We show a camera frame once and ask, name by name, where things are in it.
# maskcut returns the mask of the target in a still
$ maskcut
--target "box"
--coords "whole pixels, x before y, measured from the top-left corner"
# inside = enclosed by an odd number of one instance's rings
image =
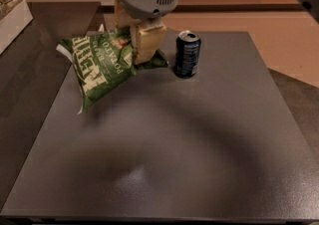
[[[25,0],[0,20],[0,54],[12,43],[33,19]]]

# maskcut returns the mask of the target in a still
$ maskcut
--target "silver can top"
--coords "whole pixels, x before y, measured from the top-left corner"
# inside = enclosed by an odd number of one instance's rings
[[[186,42],[196,42],[200,39],[199,35],[190,31],[185,30],[179,33],[179,38]]]

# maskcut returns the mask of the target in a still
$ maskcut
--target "soda can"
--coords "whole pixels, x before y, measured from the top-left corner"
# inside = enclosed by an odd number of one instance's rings
[[[196,75],[201,40],[198,34],[185,30],[176,40],[175,74],[184,79]]]

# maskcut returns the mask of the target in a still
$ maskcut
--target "green bag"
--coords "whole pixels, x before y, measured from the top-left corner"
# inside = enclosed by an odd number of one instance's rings
[[[136,75],[139,70],[168,66],[160,50],[157,50],[149,62],[134,65],[128,27],[99,35],[63,39],[60,45],[70,53],[69,59],[73,63],[81,87],[83,102],[80,113]]]

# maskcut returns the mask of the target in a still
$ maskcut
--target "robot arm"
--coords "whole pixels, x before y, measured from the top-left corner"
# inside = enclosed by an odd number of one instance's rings
[[[166,26],[161,17],[171,12],[178,0],[116,0],[116,22],[131,26],[135,64],[149,61],[159,48]]]

